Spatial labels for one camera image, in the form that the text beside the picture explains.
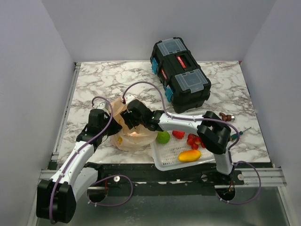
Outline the translucent orange plastic bag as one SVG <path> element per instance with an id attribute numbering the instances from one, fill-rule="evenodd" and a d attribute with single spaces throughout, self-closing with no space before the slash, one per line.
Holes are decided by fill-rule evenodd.
<path id="1" fill-rule="evenodd" d="M 121 102 L 121 97 L 111 102 L 114 120 L 122 129 L 111 136 L 111 144 L 122 151 L 140 151 L 155 141 L 157 132 L 146 129 L 143 125 L 129 129 L 121 117 L 121 112 L 126 110 L 126 105 Z"/>

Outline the red fake apple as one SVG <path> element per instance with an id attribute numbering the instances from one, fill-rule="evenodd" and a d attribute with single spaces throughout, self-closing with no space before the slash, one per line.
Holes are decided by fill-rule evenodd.
<path id="1" fill-rule="evenodd" d="M 185 135 L 185 132 L 173 130 L 173 131 L 172 131 L 172 135 L 173 135 L 176 139 L 183 139 L 183 138 L 184 138 L 184 135 Z"/>

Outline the red fake lychee bunch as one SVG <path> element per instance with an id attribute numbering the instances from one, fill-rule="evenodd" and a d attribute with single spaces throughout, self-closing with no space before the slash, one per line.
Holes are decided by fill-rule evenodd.
<path id="1" fill-rule="evenodd" d="M 186 140 L 188 146 L 190 146 L 193 150 L 198 150 L 199 148 L 205 148 L 205 145 L 200 137 L 189 134 Z"/>

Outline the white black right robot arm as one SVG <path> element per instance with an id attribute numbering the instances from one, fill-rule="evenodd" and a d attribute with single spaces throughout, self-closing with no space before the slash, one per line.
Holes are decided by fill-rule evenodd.
<path id="1" fill-rule="evenodd" d="M 198 135 L 205 148 L 214 154 L 217 181 L 225 185 L 233 180 L 233 164 L 228 145 L 231 128 L 215 113 L 207 111 L 204 115 L 188 116 L 163 110 L 152 111 L 135 99 L 120 115 L 129 129 L 143 125 L 150 131 L 176 130 Z"/>

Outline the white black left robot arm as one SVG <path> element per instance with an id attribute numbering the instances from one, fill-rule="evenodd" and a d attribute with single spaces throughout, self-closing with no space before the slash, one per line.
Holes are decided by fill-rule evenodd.
<path id="1" fill-rule="evenodd" d="M 73 151 L 50 178 L 37 186 L 36 216 L 51 222 L 69 223 L 75 213 L 83 189 L 75 188 L 83 178 L 81 172 L 88 159 L 102 143 L 103 137 L 117 134 L 119 125 L 108 110 L 92 109 L 88 123 L 76 138 Z"/>

